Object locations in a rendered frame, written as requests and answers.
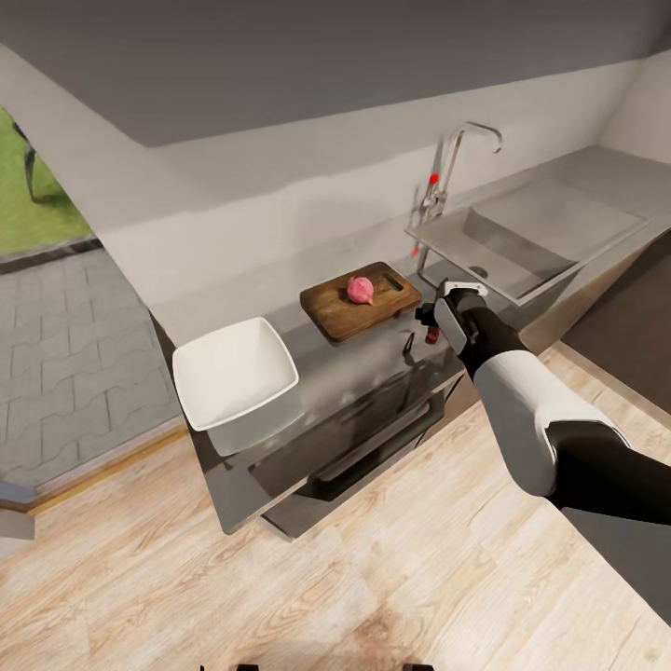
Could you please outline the bowl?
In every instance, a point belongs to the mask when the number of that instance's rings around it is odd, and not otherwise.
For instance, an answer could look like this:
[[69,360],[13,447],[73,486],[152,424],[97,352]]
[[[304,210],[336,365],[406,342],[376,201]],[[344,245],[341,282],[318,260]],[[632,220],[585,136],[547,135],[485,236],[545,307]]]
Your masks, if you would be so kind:
[[196,431],[244,417],[292,389],[290,352],[262,317],[217,329],[172,354],[174,385]]

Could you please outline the parer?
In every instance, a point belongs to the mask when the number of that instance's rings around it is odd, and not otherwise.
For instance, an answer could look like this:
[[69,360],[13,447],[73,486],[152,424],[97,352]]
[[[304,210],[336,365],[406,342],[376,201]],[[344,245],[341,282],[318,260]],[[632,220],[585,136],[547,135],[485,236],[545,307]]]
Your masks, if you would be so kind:
[[[444,279],[441,282],[441,285],[438,288],[438,292],[437,292],[435,302],[437,302],[437,300],[439,298],[441,298],[441,296],[445,296],[444,295],[444,287],[445,287],[446,282],[448,282],[448,279]],[[426,338],[428,340],[430,340],[431,342],[436,342],[438,340],[440,331],[442,331],[442,330],[441,330],[441,328],[439,328],[438,325],[436,327],[434,325],[429,325],[429,334],[426,336]]]

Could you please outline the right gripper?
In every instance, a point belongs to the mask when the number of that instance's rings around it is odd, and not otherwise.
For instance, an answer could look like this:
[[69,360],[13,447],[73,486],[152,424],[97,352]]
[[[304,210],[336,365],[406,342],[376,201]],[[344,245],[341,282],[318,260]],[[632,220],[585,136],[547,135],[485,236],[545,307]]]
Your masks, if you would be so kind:
[[415,319],[420,321],[422,325],[434,325],[436,327],[437,322],[433,318],[433,307],[435,307],[435,303],[424,303],[422,307],[417,308]]

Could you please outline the vidalia onion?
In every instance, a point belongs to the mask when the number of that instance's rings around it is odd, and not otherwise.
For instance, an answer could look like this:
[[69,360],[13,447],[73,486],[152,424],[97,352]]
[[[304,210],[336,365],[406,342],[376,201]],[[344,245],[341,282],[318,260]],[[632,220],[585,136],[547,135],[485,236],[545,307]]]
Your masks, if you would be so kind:
[[361,278],[350,278],[349,298],[352,298],[352,301],[356,304],[364,304],[364,302],[373,304],[373,283],[363,276]]

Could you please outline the cutting board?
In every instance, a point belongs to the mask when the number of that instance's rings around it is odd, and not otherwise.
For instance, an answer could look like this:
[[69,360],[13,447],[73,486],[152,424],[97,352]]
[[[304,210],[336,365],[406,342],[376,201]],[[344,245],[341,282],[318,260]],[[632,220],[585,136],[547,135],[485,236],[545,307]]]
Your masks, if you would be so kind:
[[[373,304],[356,304],[349,298],[350,278],[373,283]],[[422,292],[387,263],[346,273],[300,293],[300,301],[333,342],[341,342],[367,328],[419,305]]]

